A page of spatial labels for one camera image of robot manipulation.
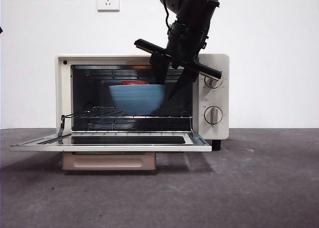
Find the bowl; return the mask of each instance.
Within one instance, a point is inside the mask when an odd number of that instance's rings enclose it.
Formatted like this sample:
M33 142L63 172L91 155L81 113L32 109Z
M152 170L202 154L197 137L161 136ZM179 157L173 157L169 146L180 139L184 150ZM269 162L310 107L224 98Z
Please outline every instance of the bowl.
M128 115L147 115L157 110L164 101L165 85L110 86L113 102Z

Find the red food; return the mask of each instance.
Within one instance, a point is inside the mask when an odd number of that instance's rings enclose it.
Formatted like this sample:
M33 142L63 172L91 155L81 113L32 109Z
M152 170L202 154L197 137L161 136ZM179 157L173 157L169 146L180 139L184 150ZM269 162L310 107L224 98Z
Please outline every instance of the red food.
M149 83L146 81L124 80L120 85L149 85Z

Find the cream toaster oven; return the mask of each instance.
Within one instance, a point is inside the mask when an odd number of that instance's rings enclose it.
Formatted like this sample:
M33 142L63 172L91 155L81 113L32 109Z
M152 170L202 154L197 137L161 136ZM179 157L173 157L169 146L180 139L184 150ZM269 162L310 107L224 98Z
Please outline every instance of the cream toaster oven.
M165 100L152 114L131 116L117 108L109 86L123 80L155 83L149 56L59 55L56 58L56 134L12 151L63 152L65 170L154 170L156 152L211 152L229 134L229 58L201 54L222 71L167 97L183 69L169 68Z

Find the white knob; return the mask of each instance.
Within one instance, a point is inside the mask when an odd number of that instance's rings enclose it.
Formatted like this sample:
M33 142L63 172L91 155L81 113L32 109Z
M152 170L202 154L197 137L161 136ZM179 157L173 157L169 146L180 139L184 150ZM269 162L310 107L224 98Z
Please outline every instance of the white knob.
M209 107L204 113L206 122L211 125L220 123L223 118L223 112L218 107Z
M211 89L217 89L223 83L223 77L219 80L215 80L209 77L205 77L205 85Z

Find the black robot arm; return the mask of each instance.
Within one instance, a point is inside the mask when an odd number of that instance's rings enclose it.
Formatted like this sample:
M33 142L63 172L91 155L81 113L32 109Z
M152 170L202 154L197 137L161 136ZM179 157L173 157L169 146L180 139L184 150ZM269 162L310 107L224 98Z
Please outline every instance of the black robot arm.
M158 84L164 84L169 65L175 69L181 66L184 72L177 81L170 98L188 83L195 82L198 74L221 78L221 71L198 63L198 54L206 47L210 20L218 0L160 0L168 10L176 13L177 20L170 27L168 22L168 43L166 49L145 40L135 41L135 45L152 54L150 63Z

